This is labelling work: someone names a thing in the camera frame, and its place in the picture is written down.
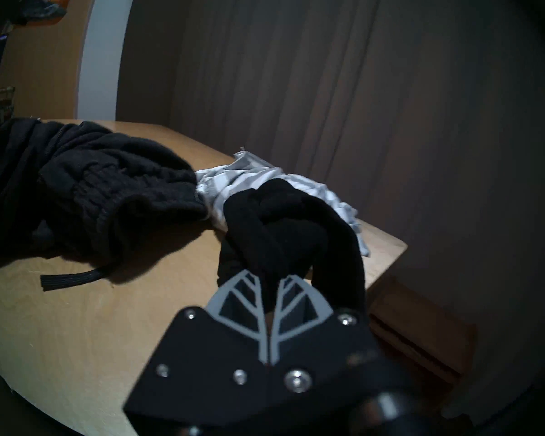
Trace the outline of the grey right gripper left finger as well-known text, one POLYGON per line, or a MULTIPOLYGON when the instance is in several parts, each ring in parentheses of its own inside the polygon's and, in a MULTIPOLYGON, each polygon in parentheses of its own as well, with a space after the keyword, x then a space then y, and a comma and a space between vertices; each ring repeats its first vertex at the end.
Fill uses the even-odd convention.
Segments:
POLYGON ((255 341, 258 360, 268 364, 268 333, 258 277, 246 269, 231 277, 208 301, 206 312, 216 322, 255 341))

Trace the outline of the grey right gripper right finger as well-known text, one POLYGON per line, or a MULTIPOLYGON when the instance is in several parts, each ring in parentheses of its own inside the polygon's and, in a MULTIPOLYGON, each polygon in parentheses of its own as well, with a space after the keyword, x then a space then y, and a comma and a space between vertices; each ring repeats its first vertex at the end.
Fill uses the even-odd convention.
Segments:
POLYGON ((282 279, 270 329, 270 363, 277 364, 294 341, 324 323, 333 309, 316 288, 298 275, 282 279))

